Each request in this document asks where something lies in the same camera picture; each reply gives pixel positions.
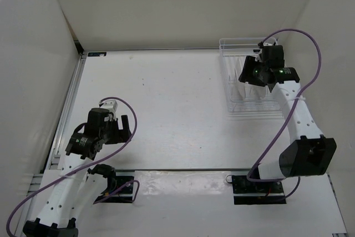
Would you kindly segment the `teal rimmed white plate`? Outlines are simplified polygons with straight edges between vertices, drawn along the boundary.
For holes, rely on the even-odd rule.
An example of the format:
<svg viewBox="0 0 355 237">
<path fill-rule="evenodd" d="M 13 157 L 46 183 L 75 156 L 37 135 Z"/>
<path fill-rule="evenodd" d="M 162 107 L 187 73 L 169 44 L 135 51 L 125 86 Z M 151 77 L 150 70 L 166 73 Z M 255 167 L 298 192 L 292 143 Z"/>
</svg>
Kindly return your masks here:
<svg viewBox="0 0 355 237">
<path fill-rule="evenodd" d="M 238 90 L 238 93 L 241 97 L 242 100 L 245 100 L 246 98 L 246 93 L 245 93 L 245 84 L 239 81 L 239 78 L 241 77 L 242 69 L 244 66 L 244 57 L 235 57 L 235 84 L 236 88 Z"/>
</svg>

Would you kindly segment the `aluminium rail frame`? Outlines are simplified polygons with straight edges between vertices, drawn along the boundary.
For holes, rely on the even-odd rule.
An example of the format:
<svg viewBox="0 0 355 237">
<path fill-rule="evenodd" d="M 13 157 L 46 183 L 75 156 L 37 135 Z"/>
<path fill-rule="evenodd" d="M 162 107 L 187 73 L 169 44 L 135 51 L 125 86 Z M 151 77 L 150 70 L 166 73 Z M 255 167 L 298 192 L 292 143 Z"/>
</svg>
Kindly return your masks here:
<svg viewBox="0 0 355 237">
<path fill-rule="evenodd" d="M 51 148 L 48 152 L 47 159 L 45 161 L 45 165 L 39 174 L 34 174 L 30 184 L 29 193 L 32 193 L 32 191 L 34 191 L 35 189 L 39 189 L 42 177 L 47 170 L 57 170 L 59 166 L 60 154 L 62 152 L 62 146 L 64 143 L 64 133 L 66 131 L 67 124 L 70 120 L 85 63 L 85 57 L 82 58 L 84 54 L 84 49 L 82 45 L 79 43 L 79 41 L 74 41 L 74 44 L 78 51 L 79 59 L 76 63 L 74 73 L 70 81 L 64 106 L 59 118 Z"/>
</svg>

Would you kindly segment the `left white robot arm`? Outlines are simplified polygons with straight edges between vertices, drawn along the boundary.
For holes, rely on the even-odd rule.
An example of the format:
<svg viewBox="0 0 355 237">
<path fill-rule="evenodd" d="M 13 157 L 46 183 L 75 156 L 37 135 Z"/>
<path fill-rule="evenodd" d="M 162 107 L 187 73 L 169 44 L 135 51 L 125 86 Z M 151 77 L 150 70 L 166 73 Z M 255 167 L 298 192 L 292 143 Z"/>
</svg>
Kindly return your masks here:
<svg viewBox="0 0 355 237">
<path fill-rule="evenodd" d="M 79 217 L 101 192 L 116 187 L 114 168 L 95 163 L 104 145 L 125 143 L 131 137 L 127 115 L 119 128 L 116 102 L 92 108 L 85 123 L 77 126 L 65 149 L 60 181 L 34 220 L 26 221 L 25 236 L 78 236 Z"/>
</svg>

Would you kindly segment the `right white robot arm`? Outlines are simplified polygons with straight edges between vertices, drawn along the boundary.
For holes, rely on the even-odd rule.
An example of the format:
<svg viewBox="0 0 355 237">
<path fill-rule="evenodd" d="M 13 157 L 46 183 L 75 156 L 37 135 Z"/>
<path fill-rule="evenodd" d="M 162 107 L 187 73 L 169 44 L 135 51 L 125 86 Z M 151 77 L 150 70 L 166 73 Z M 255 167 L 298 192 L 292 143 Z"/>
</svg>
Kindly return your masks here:
<svg viewBox="0 0 355 237">
<path fill-rule="evenodd" d="M 239 81 L 268 88 L 281 108 L 285 123 L 280 130 L 288 130 L 290 144 L 269 163 L 258 159 L 247 174 L 250 188 L 258 193 L 270 182 L 325 174 L 337 148 L 335 140 L 325 137 L 313 120 L 296 70 L 285 66 L 283 47 L 259 48 L 257 57 L 246 57 Z"/>
</svg>

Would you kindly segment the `black label sticker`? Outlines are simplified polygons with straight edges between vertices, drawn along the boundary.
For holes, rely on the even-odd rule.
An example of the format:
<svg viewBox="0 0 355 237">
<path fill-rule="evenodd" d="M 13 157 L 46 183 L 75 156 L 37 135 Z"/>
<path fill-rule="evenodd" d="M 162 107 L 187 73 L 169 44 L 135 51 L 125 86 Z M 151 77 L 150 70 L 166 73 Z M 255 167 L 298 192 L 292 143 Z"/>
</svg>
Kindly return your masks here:
<svg viewBox="0 0 355 237">
<path fill-rule="evenodd" d="M 90 52 L 87 57 L 105 57 L 107 52 Z"/>
</svg>

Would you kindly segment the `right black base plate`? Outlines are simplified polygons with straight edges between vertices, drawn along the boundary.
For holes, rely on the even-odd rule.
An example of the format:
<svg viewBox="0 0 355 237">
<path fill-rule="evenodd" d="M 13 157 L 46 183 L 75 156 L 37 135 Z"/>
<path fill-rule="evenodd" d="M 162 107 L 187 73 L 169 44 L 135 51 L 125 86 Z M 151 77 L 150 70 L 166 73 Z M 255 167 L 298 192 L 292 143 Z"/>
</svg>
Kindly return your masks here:
<svg viewBox="0 0 355 237">
<path fill-rule="evenodd" d="M 235 205 L 286 204 L 281 182 L 254 183 L 245 175 L 227 175 L 225 182 L 232 186 Z"/>
</svg>

